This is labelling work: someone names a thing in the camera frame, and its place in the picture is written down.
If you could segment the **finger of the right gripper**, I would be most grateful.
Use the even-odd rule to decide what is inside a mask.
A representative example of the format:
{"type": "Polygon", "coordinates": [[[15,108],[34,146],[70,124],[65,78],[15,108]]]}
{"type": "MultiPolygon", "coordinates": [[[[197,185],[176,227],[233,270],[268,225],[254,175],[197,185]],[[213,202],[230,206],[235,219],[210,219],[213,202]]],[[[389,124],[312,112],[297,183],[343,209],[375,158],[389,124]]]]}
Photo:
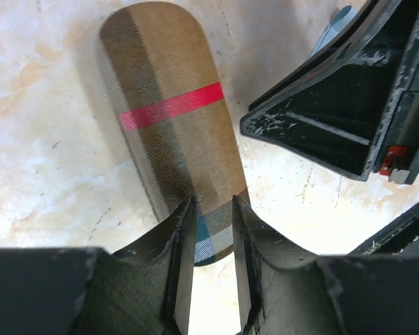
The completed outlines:
{"type": "Polygon", "coordinates": [[[402,2],[367,1],[338,36],[250,104],[241,133],[349,179],[378,173],[389,96],[417,17],[402,2]]]}

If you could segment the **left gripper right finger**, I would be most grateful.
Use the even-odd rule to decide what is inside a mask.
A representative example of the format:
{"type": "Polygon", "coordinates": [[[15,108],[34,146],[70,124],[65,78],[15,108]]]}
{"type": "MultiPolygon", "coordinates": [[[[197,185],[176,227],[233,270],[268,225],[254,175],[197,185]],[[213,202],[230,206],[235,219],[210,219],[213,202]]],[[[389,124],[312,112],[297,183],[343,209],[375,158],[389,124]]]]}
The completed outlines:
{"type": "Polygon", "coordinates": [[[419,334],[419,254],[317,255],[233,198],[243,334],[419,334]]]}

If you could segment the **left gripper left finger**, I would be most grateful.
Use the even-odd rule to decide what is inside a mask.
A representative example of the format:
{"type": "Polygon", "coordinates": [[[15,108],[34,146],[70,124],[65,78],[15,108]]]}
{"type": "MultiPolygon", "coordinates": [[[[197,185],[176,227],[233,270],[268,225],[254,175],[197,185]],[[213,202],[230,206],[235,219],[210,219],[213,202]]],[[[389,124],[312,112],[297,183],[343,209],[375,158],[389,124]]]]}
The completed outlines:
{"type": "Polygon", "coordinates": [[[0,334],[186,334],[196,201],[126,247],[0,248],[0,334]]]}

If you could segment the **brown striped glasses case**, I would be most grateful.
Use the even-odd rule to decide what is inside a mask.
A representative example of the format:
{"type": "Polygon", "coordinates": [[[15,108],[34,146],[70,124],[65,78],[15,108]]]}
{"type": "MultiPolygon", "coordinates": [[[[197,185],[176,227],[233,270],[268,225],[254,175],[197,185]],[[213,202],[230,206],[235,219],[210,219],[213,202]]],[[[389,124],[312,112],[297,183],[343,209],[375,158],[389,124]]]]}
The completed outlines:
{"type": "Polygon", "coordinates": [[[174,3],[126,6],[99,30],[100,69],[155,217],[188,196],[198,212],[194,262],[232,252],[232,198],[247,183],[203,28],[174,3]]]}

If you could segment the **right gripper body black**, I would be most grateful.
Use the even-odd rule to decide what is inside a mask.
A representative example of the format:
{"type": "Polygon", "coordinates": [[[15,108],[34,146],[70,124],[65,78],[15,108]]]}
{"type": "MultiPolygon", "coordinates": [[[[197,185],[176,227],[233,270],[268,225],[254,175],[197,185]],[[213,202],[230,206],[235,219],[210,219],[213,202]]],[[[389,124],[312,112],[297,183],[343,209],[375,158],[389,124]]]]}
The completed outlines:
{"type": "Polygon", "coordinates": [[[417,10],[409,25],[410,36],[395,76],[388,106],[393,109],[375,172],[395,184],[412,184],[419,175],[419,5],[403,1],[417,10]]]}

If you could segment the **light blue cloth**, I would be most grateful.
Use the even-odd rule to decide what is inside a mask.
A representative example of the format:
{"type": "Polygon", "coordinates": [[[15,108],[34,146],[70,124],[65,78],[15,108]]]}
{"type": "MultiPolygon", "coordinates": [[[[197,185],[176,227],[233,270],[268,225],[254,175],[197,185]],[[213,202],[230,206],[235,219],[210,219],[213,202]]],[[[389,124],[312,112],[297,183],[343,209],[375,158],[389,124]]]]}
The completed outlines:
{"type": "Polygon", "coordinates": [[[342,32],[352,21],[356,13],[357,11],[351,5],[344,6],[341,10],[339,10],[330,20],[324,32],[317,40],[314,48],[309,54],[309,57],[314,56],[317,52],[323,49],[329,42],[331,42],[336,36],[338,36],[339,33],[342,32]]]}

